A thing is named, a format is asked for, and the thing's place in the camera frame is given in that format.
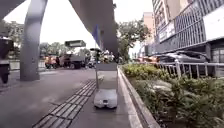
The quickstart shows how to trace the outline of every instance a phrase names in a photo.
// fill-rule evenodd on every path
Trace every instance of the pole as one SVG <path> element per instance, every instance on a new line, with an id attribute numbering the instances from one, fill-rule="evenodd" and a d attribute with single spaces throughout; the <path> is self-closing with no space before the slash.
<path id="1" fill-rule="evenodd" d="M 98 61 L 98 59 L 97 59 L 97 54 L 98 54 L 98 52 L 97 52 L 97 50 L 96 50 L 96 55 L 95 55 L 95 59 L 96 59 L 96 66 L 95 66 L 95 72 L 96 72 L 96 89 L 97 90 L 99 90 L 99 81 L 98 81 L 98 73 L 97 73 L 97 61 Z"/>

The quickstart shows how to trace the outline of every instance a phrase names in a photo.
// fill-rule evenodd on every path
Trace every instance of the leaves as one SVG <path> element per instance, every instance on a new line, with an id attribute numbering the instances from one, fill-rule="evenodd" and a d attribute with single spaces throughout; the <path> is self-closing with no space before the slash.
<path id="1" fill-rule="evenodd" d="M 150 37 L 151 33 L 148 28 L 143 24 L 143 20 L 123 22 L 116 24 L 118 31 L 119 54 L 123 60 L 129 59 L 129 48 L 134 47 L 136 41 L 144 41 Z"/>
<path id="2" fill-rule="evenodd" d="M 164 128 L 222 128 L 224 126 L 224 81 L 214 78 L 172 79 L 151 65 L 123 66 L 133 86 Z M 172 84 L 169 91 L 149 86 L 152 78 Z"/>

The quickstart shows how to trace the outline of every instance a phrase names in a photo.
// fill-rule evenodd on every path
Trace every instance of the delivery robot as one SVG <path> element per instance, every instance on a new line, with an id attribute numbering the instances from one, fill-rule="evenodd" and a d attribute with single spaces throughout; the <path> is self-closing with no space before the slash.
<path id="1" fill-rule="evenodd" d="M 117 108 L 118 71 L 117 63 L 96 63 L 96 80 L 103 75 L 102 83 L 97 81 L 97 90 L 94 97 L 94 106 L 97 108 Z"/>

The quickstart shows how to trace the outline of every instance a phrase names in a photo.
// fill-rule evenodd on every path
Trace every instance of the concrete pillar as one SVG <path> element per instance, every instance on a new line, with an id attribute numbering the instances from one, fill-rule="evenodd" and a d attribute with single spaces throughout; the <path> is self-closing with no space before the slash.
<path id="1" fill-rule="evenodd" d="M 212 49 L 211 49 L 211 44 L 210 43 L 207 43 L 206 45 L 205 45 L 205 53 L 206 53 L 206 55 L 207 55 L 207 57 L 209 58 L 209 59 L 211 59 L 212 58 Z"/>
<path id="2" fill-rule="evenodd" d="M 20 79 L 40 79 L 38 72 L 40 31 L 48 0 L 31 0 L 25 19 L 20 53 Z"/>

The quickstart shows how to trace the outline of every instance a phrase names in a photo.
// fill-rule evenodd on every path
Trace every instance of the metal railing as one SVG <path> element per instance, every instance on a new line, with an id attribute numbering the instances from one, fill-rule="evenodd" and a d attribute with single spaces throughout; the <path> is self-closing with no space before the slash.
<path id="1" fill-rule="evenodd" d="M 224 63 L 144 63 L 165 70 L 169 75 L 188 76 L 190 78 L 224 77 Z"/>

